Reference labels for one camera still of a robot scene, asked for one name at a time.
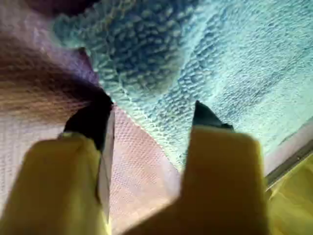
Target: blue towel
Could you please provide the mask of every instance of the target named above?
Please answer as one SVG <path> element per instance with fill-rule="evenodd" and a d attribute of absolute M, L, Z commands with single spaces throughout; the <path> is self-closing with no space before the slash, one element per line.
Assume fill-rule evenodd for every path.
<path fill-rule="evenodd" d="M 197 99 L 265 153 L 313 116 L 311 0 L 102 0 L 53 30 L 178 169 Z"/>

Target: pink fabric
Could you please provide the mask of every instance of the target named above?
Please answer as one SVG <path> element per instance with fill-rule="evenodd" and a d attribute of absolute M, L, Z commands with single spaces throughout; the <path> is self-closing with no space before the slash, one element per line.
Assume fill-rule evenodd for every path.
<path fill-rule="evenodd" d="M 0 1 L 0 209 L 22 157 L 36 141 L 56 137 L 101 89 L 86 56 L 57 48 L 50 23 L 78 13 L 79 0 Z M 179 174 L 159 145 L 117 108 L 111 190 L 113 233 L 168 203 Z"/>

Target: textured fabric surface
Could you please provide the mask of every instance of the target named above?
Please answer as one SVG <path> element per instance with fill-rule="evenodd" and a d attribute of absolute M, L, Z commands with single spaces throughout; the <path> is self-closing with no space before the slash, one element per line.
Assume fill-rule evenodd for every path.
<path fill-rule="evenodd" d="M 53 29 L 178 168 L 196 99 L 266 153 L 312 117 L 309 0 L 102 0 Z"/>
<path fill-rule="evenodd" d="M 73 7 L 67 0 L 0 1 L 0 211 L 27 149 L 55 138 L 101 91 L 86 56 L 49 39 L 54 16 Z M 159 145 L 119 108 L 115 130 L 113 234 L 166 204 L 179 181 Z"/>

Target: towel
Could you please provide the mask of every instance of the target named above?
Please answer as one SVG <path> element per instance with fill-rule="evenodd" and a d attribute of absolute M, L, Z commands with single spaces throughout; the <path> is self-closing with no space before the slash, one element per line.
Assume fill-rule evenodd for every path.
<path fill-rule="evenodd" d="M 178 169 L 196 100 L 265 153 L 313 116 L 310 0 L 102 0 L 53 31 Z"/>

